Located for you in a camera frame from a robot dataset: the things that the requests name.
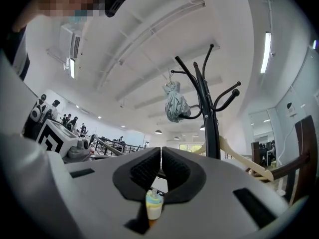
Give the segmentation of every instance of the black slot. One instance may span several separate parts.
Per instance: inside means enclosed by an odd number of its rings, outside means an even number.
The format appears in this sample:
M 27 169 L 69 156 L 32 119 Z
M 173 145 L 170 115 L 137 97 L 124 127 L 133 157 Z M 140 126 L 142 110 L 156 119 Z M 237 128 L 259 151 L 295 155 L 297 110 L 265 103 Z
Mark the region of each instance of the black slot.
M 276 219 L 266 206 L 264 206 L 263 203 L 247 188 L 235 190 L 233 193 L 259 228 L 265 227 Z
M 83 170 L 80 170 L 80 171 L 70 172 L 70 175 L 74 179 L 74 178 L 77 178 L 77 177 L 88 175 L 90 173 L 94 173 L 94 170 L 91 169 L 91 168 L 87 168 L 87 169 L 83 169 Z

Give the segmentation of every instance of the fluorescent light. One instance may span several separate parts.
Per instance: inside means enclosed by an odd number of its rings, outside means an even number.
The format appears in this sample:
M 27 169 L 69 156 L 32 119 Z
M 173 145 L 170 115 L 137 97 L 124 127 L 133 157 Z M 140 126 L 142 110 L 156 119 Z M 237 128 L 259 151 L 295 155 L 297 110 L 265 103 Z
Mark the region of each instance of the fluorescent light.
M 266 33 L 265 37 L 265 50 L 264 50 L 264 59 L 263 64 L 261 66 L 260 73 L 265 73 L 268 65 L 269 55 L 270 55 L 270 47 L 271 47 L 271 33 Z
M 314 40 L 313 49 L 315 50 L 316 48 L 317 48 L 317 40 Z
M 75 62 L 73 59 L 70 59 L 70 71 L 71 71 L 71 77 L 74 79 L 75 77 Z

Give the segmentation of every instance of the air conditioner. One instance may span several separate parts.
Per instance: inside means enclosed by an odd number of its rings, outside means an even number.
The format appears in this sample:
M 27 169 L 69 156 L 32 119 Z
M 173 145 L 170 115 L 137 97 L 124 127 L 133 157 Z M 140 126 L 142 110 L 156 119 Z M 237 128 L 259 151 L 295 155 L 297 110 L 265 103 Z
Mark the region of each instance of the air conditioner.
M 79 44 L 82 32 L 74 29 L 70 24 L 61 26 L 59 36 L 59 48 L 62 52 L 62 60 L 67 58 L 76 59 L 79 52 Z

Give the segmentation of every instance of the floor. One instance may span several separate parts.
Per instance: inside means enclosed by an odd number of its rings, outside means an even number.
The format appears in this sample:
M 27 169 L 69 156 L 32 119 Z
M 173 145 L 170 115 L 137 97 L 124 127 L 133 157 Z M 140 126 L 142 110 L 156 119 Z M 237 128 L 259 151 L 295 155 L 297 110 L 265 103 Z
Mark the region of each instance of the floor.
M 285 190 L 286 188 L 286 184 L 287 184 L 287 176 L 283 177 L 284 181 L 283 181 L 283 190 Z M 279 186 L 279 180 L 275 180 L 275 181 L 272 181 L 272 182 L 268 182 L 266 183 L 267 186 L 269 186 L 270 188 L 272 188 L 273 190 L 277 191 L 278 190 L 278 186 Z M 295 184 L 294 184 L 294 189 L 293 189 L 293 194 L 291 196 L 291 200 L 290 200 L 290 203 L 289 205 L 291 206 L 292 205 L 292 201 L 295 197 L 295 193 L 296 193 L 296 188 L 297 188 L 297 182 L 298 182 L 298 175 L 296 175 L 296 178 L 295 178 Z

